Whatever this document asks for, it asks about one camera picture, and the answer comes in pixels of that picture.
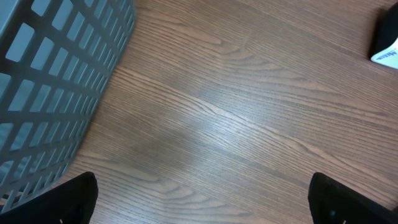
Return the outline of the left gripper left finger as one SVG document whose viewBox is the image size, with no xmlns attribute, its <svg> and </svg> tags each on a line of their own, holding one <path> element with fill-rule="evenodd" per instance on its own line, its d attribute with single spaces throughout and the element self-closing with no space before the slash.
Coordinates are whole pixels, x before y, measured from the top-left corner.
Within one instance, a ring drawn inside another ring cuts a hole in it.
<svg viewBox="0 0 398 224">
<path fill-rule="evenodd" d="M 86 224 L 98 198 L 95 174 L 85 172 L 1 215 L 1 224 Z"/>
</svg>

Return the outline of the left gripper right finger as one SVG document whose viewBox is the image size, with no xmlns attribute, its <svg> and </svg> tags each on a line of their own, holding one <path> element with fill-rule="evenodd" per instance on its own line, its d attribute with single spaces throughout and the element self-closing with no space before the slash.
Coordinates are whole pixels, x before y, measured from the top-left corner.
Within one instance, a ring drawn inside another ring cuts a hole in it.
<svg viewBox="0 0 398 224">
<path fill-rule="evenodd" d="M 321 172 L 312 176 L 308 202 L 314 224 L 397 224 L 397 212 Z"/>
</svg>

